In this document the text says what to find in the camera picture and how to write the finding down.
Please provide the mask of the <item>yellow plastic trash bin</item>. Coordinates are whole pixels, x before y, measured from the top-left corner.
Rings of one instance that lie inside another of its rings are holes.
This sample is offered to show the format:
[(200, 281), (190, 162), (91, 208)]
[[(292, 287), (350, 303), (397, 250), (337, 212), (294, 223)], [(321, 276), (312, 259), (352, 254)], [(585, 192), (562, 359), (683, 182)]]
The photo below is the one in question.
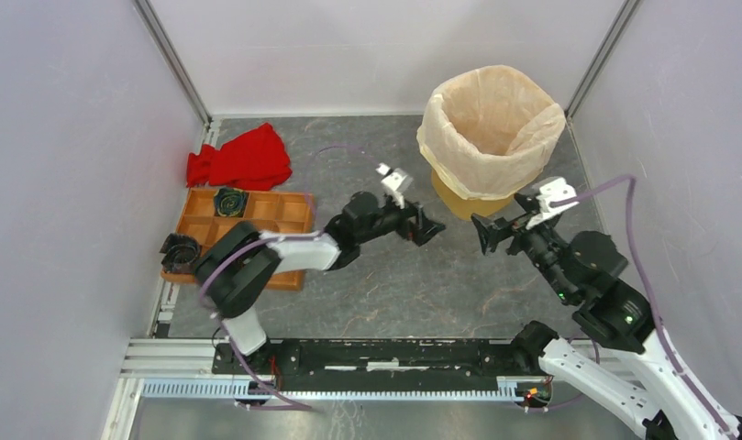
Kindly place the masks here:
[(460, 198), (439, 178), (435, 170), (431, 171), (431, 182), (437, 196), (460, 220), (469, 221), (474, 214), (490, 217), (503, 210), (514, 200), (513, 195), (498, 200)]

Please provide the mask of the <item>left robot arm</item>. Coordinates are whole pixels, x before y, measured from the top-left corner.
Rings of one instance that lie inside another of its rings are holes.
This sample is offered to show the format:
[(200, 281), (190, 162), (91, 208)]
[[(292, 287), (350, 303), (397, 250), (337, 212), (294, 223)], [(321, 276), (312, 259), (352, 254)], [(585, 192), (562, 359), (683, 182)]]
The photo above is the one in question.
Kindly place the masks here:
[(195, 263), (193, 275), (227, 332), (235, 361), (254, 374), (270, 361), (269, 338), (255, 304), (273, 276), (340, 270), (359, 257), (362, 244), (373, 239), (396, 234), (422, 247), (445, 228), (430, 219), (420, 203), (356, 192), (319, 231), (285, 234), (239, 222)]

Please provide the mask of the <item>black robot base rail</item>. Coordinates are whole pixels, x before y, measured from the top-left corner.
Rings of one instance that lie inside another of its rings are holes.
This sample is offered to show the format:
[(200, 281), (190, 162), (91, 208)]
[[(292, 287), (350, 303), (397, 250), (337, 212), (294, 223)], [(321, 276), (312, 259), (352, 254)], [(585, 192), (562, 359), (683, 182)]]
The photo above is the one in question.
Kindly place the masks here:
[(277, 391), (493, 391), (497, 380), (552, 380), (520, 346), (489, 338), (284, 338), (243, 360), (215, 344), (212, 373), (249, 370)]

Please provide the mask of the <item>translucent white trash bag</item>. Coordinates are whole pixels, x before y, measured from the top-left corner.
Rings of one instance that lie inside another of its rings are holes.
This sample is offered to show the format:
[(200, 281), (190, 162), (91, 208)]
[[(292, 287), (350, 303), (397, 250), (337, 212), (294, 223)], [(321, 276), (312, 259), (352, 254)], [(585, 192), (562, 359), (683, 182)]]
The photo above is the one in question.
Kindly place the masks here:
[(492, 65), (436, 87), (416, 140), (459, 198), (500, 200), (540, 175), (565, 126), (563, 108), (543, 88), (513, 67)]

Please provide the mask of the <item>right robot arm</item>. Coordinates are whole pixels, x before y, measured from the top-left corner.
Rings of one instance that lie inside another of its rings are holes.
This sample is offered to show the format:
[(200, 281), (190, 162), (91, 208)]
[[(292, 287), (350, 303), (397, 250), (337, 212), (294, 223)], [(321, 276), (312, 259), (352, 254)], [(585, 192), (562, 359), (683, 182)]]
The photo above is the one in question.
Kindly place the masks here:
[(512, 221), (471, 216), (482, 253), (509, 240), (507, 254), (524, 253), (560, 301), (574, 307), (572, 318), (583, 333), (636, 380), (618, 378), (539, 321), (514, 337), (514, 367), (565, 380), (642, 439), (742, 439), (742, 416), (697, 390), (697, 380), (663, 342), (666, 334), (656, 327), (649, 301), (620, 280), (628, 261), (612, 238), (582, 231), (565, 242), (554, 220), (529, 227), (531, 219), (530, 214)]

